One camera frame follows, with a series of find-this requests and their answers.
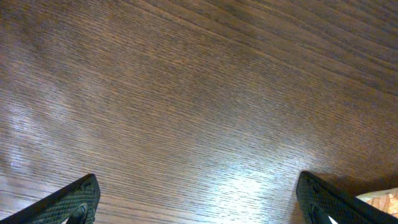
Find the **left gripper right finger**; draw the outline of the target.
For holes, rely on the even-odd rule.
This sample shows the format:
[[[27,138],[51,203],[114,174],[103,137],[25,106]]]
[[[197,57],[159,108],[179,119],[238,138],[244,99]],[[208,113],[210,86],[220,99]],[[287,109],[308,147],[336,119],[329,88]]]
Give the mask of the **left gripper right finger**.
[[[306,224],[397,224],[397,218],[303,171],[296,196]]]

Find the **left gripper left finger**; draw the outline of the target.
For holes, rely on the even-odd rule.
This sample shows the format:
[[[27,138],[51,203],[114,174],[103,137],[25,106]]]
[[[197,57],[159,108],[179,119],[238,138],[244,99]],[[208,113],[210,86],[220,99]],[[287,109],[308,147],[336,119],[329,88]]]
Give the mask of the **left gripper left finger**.
[[[100,201],[96,176],[88,174],[48,195],[1,223],[79,223],[92,224]]]

